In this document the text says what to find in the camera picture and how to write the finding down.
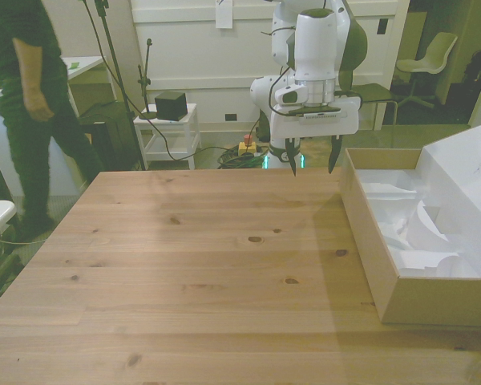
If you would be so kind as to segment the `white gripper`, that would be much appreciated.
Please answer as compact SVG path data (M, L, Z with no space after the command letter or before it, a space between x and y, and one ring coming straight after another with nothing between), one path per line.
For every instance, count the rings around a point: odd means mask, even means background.
M298 138L331 136L331 152L328 171L332 173L342 150L343 135L354 134L358 130L360 98L357 96L336 98L330 107L337 112L314 112L299 116L271 114L270 135L272 139L285 139L285 150L293 175L297 174L296 156L300 153Z

